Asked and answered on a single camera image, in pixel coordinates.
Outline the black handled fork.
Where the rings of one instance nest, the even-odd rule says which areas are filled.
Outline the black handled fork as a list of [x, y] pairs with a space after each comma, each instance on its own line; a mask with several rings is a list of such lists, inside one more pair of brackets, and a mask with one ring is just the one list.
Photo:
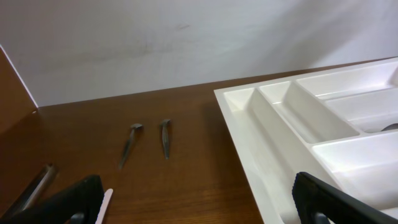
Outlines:
[[382, 131], [390, 131], [393, 129], [398, 129], [398, 124], [394, 123], [394, 124], [390, 124], [387, 127], [383, 128]]

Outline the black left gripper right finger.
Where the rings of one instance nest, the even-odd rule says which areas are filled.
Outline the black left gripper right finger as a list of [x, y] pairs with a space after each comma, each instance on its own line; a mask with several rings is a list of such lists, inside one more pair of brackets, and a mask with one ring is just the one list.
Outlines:
[[397, 219], [307, 172], [296, 174], [292, 196], [301, 223], [397, 224]]

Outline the small steel teaspoon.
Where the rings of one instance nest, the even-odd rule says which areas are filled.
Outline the small steel teaspoon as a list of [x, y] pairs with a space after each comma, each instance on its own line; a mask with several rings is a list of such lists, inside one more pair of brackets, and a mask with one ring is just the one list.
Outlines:
[[164, 119], [160, 125], [162, 130], [162, 146], [164, 150], [164, 156], [166, 159], [170, 158], [170, 141], [168, 133], [168, 126], [170, 122], [171, 122], [170, 119]]
[[131, 146], [132, 146], [132, 144], [134, 142], [135, 132], [137, 130], [142, 129], [142, 128], [143, 128], [143, 125], [140, 124], [140, 123], [136, 123], [136, 124], [133, 124], [131, 126], [131, 132], [130, 132], [130, 135], [129, 135], [129, 139], [126, 141], [126, 144], [124, 146], [123, 153], [122, 153], [122, 156], [121, 156], [121, 160], [120, 160], [119, 165], [118, 165], [119, 169], [122, 169], [123, 166], [124, 166], [124, 163], [126, 162], [126, 159], [128, 157], [130, 148], [131, 148]]

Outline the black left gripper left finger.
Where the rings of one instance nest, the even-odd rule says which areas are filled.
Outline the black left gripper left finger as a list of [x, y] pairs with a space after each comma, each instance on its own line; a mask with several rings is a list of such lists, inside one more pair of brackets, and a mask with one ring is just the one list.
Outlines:
[[89, 175], [75, 182], [42, 203], [21, 211], [1, 224], [65, 223], [73, 215], [83, 213], [84, 222], [94, 224], [104, 199], [99, 175]]

